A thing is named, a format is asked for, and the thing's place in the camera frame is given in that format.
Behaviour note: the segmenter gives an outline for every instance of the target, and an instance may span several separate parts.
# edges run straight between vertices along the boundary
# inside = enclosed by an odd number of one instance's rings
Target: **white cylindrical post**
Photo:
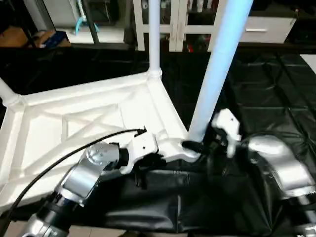
[[[0,97],[2,99],[3,104],[9,105],[15,102],[19,95],[14,93],[13,90],[0,78]]]
[[[160,71],[160,0],[149,0],[149,70]]]
[[[227,0],[191,121],[188,140],[201,142],[221,93],[253,0]]]

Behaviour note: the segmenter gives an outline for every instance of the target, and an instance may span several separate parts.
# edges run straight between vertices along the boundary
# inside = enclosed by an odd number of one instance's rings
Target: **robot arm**
[[[104,176],[114,170],[121,175],[130,173],[138,160],[157,151],[156,140],[149,132],[136,135],[126,148],[104,142],[87,148],[19,236],[66,237],[73,212],[86,204]]]
[[[255,154],[250,162],[264,166],[273,177],[295,236],[316,236],[316,212],[311,206],[316,201],[315,181],[290,147],[268,132],[251,136],[247,143],[241,142],[239,122],[228,109],[216,114],[212,126],[224,131],[229,158],[235,154],[236,147],[246,148]]]

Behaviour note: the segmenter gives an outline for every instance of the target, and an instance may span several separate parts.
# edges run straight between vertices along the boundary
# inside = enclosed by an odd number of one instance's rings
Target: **black plastic sheet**
[[[189,128],[209,54],[166,53],[162,81]],[[144,72],[145,53],[93,49],[4,50],[0,76],[18,93],[28,94],[95,80]],[[242,134],[286,131],[295,153],[316,178],[316,75],[299,55],[238,54],[228,73],[217,110],[230,108]],[[208,130],[205,141],[211,139]],[[174,161],[146,173],[147,189],[133,174],[102,183],[74,224],[96,227],[206,233],[212,235],[290,236],[290,223],[276,193],[247,153],[233,160],[214,156],[208,163]],[[41,202],[20,207],[27,220]]]

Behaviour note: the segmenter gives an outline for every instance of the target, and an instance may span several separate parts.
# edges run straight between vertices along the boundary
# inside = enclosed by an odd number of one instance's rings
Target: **white cabinet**
[[[284,43],[294,23],[293,18],[250,16],[240,42]]]
[[[209,5],[206,8],[192,6],[193,0],[181,0],[178,14],[178,30],[176,51],[183,51],[185,47],[192,51],[198,42],[198,50],[210,51],[225,8],[226,0],[205,0]]]
[[[142,6],[147,2],[133,0],[138,50],[145,50],[148,41],[148,11]],[[192,6],[193,0],[166,2],[170,10],[161,9],[160,34],[162,40],[168,40],[169,51],[211,51],[227,0],[197,0],[196,6]],[[295,18],[249,16],[240,42],[284,43],[294,23]]]

